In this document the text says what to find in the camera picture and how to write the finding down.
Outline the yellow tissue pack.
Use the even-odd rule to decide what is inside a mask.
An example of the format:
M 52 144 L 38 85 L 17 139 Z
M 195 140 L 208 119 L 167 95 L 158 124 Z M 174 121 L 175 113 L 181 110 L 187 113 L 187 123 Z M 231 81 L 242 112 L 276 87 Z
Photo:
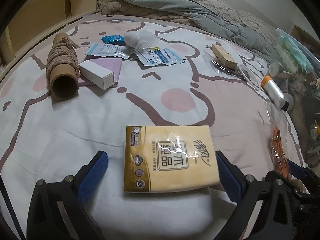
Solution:
M 125 192 L 180 192 L 219 182 L 208 126 L 127 126 Z

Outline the small white carton box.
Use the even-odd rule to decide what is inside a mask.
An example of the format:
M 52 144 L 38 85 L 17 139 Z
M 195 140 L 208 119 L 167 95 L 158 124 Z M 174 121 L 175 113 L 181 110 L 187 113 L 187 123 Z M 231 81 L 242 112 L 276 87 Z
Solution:
M 83 77 L 102 90 L 107 90 L 114 85 L 114 73 L 90 60 L 80 63 L 79 69 Z

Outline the clear plastic storage bin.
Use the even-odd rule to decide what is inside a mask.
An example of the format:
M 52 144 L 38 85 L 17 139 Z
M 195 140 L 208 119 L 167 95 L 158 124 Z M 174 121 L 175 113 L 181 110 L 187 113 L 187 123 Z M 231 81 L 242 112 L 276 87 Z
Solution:
M 290 103 L 287 111 L 295 126 L 303 158 L 311 169 L 316 170 L 319 168 L 319 57 L 312 53 L 309 45 L 292 38 L 314 71 L 309 74 L 286 72 L 276 60 L 275 50 L 268 73 Z

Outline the pink notebook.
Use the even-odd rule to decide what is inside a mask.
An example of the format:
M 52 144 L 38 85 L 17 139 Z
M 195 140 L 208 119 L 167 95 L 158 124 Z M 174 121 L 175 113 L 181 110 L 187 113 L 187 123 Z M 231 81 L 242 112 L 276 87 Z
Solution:
M 122 65 L 121 58 L 100 57 L 100 58 L 90 59 L 90 61 L 112 71 L 114 73 L 114 85 L 118 84 L 121 65 Z

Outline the pale blue torn packet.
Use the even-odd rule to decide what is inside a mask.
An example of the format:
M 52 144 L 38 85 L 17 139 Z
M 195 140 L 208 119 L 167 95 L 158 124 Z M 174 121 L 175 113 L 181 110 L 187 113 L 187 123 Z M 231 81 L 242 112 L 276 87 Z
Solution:
M 94 43 L 89 48 L 86 55 L 97 57 L 120 57 L 122 59 L 127 60 L 132 55 L 132 50 L 126 46 Z

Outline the small wooden block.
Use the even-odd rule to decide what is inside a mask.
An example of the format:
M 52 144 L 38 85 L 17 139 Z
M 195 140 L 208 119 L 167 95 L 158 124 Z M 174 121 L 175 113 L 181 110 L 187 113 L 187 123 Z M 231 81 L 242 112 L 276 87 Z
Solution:
M 224 67 L 235 69 L 238 63 L 221 45 L 212 44 L 211 50 Z

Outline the blue white wipes packet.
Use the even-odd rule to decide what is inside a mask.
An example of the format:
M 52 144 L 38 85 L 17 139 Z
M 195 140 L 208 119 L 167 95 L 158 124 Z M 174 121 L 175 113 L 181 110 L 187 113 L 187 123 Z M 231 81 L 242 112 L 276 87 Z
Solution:
M 184 63 L 185 60 L 168 48 L 153 47 L 141 51 L 133 51 L 140 62 L 146 67 L 158 65 L 170 66 L 173 64 Z

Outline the small blue sachet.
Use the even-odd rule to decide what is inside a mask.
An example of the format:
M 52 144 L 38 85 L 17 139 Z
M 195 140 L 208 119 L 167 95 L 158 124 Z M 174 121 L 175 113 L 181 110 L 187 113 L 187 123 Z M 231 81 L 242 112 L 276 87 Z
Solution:
M 108 35 L 101 38 L 104 44 L 115 44 L 119 46 L 125 46 L 124 37 L 121 35 Z

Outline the white crumpled cloth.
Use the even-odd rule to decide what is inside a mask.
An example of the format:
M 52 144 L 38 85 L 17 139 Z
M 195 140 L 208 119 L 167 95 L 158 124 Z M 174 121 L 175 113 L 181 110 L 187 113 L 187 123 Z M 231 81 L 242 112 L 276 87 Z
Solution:
M 155 47 L 159 41 L 158 36 L 147 30 L 129 31 L 124 35 L 124 42 L 136 52 Z

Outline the wooden shelf headboard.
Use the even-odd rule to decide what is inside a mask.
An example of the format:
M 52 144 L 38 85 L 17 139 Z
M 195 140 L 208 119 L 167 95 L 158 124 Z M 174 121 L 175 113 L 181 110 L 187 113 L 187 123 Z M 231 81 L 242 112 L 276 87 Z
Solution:
M 1 34 L 1 78 L 42 40 L 97 12 L 98 0 L 27 0 Z

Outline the grey beige quilt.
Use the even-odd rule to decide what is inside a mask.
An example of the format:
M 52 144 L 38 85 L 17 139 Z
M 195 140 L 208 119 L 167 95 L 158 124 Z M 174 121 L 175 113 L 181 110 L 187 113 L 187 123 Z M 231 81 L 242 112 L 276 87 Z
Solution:
M 104 15 L 130 15 L 198 27 L 270 62 L 279 35 L 259 17 L 223 0 L 98 0 Z

